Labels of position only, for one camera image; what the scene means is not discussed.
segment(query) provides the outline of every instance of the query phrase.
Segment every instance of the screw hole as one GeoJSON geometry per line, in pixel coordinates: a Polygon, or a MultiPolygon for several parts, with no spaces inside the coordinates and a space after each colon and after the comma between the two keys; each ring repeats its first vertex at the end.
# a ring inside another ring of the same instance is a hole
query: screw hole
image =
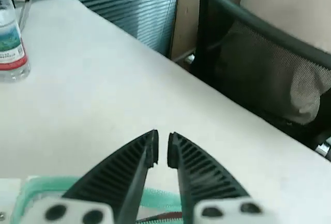
{"type": "Polygon", "coordinates": [[[216,207],[206,207],[202,211],[202,216],[204,217],[222,217],[223,212],[216,207]]]}
{"type": "Polygon", "coordinates": [[[262,213],[262,210],[257,206],[255,203],[247,202],[243,203],[240,207],[240,211],[242,213],[248,213],[248,214],[260,214],[262,213]]]}

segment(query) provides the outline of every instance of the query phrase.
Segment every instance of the plastic water bottle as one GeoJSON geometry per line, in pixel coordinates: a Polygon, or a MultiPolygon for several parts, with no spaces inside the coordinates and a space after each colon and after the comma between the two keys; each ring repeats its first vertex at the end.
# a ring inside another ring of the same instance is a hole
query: plastic water bottle
{"type": "Polygon", "coordinates": [[[11,0],[0,0],[0,81],[25,78],[30,67],[11,0]]]}

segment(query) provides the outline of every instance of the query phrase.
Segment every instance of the bottle label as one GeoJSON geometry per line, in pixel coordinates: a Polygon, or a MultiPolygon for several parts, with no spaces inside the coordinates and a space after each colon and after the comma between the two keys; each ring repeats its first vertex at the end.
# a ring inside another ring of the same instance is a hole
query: bottle label
{"type": "Polygon", "coordinates": [[[0,70],[13,70],[27,62],[21,33],[16,24],[0,30],[0,70]]]}

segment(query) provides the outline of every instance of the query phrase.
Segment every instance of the wall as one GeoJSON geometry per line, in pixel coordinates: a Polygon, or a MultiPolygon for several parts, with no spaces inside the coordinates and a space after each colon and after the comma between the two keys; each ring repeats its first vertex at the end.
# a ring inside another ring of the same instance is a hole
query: wall
{"type": "Polygon", "coordinates": [[[195,48],[199,0],[178,0],[171,59],[176,60],[195,48]]]}

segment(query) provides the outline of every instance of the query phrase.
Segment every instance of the mesh chair back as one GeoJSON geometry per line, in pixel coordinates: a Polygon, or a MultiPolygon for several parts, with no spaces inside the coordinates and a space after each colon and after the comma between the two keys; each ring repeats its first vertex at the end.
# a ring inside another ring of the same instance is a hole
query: mesh chair back
{"type": "Polygon", "coordinates": [[[309,146],[330,126],[330,54],[230,0],[200,0],[199,34],[204,37],[198,37],[192,68],[208,68],[205,78],[213,87],[309,146]],[[221,25],[210,21],[211,9],[221,25]]]}

